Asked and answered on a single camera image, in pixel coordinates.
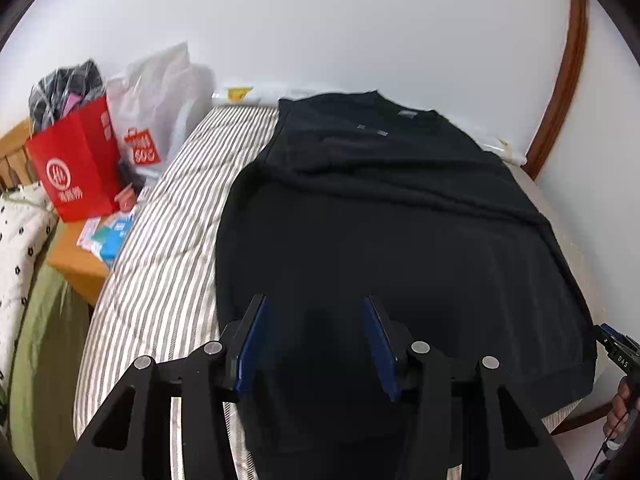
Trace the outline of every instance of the plastic bag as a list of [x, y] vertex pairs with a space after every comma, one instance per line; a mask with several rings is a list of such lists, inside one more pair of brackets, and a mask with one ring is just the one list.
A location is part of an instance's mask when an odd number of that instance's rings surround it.
[[120, 154], [151, 178], [160, 176], [210, 109], [186, 43], [130, 64], [106, 90]]
[[212, 96], [214, 106], [267, 106], [276, 107], [280, 99], [304, 99], [326, 92], [339, 92], [335, 89], [293, 88], [281, 83], [225, 84], [222, 90]]
[[527, 157], [514, 149], [506, 140], [473, 126], [470, 121], [460, 117], [447, 116], [447, 119], [471, 137], [486, 152], [495, 153], [505, 162], [516, 166], [524, 166], [527, 163]]

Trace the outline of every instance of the red logo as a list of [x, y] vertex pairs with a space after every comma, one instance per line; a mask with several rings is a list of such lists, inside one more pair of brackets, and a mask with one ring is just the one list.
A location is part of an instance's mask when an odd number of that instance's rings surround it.
[[160, 155], [148, 129], [139, 132], [135, 128], [129, 128], [124, 141], [133, 150], [133, 163], [136, 166], [148, 166], [160, 162]]
[[47, 178], [58, 191], [64, 191], [71, 186], [69, 167], [59, 158], [50, 158], [47, 162]]

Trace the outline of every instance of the hand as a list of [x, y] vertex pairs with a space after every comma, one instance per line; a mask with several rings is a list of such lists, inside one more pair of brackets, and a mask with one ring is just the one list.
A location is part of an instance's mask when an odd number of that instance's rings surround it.
[[[628, 414], [626, 414], [626, 400], [629, 398], [629, 395], [631, 395], [631, 390], [626, 384], [626, 377], [623, 377], [620, 381], [620, 386], [618, 386], [618, 393], [615, 397], [613, 397], [613, 400], [611, 401], [613, 409], [609, 412], [609, 415], [607, 415], [607, 421], [602, 428], [605, 436], [609, 437], [611, 440], [625, 431], [625, 423], [629, 418]], [[636, 401], [636, 410], [640, 412], [640, 399]]]

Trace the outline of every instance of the pink item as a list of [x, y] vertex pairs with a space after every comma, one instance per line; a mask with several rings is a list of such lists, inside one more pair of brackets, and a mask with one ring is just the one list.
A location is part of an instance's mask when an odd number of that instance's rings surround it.
[[133, 191], [133, 184], [129, 184], [125, 189], [119, 192], [115, 199], [120, 204], [120, 211], [128, 213], [136, 205], [136, 192]]
[[70, 92], [69, 97], [66, 98], [65, 109], [62, 110], [62, 117], [60, 117], [60, 119], [66, 117], [73, 109], [73, 107], [76, 106], [80, 101], [82, 101], [82, 98], [79, 95], [72, 94]]

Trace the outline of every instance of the green blanket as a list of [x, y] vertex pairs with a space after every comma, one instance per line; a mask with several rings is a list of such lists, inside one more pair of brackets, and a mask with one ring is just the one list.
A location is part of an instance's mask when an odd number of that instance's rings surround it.
[[36, 263], [15, 351], [9, 400], [14, 453], [34, 480], [53, 480], [76, 444], [76, 380], [89, 327], [88, 305], [44, 260]]

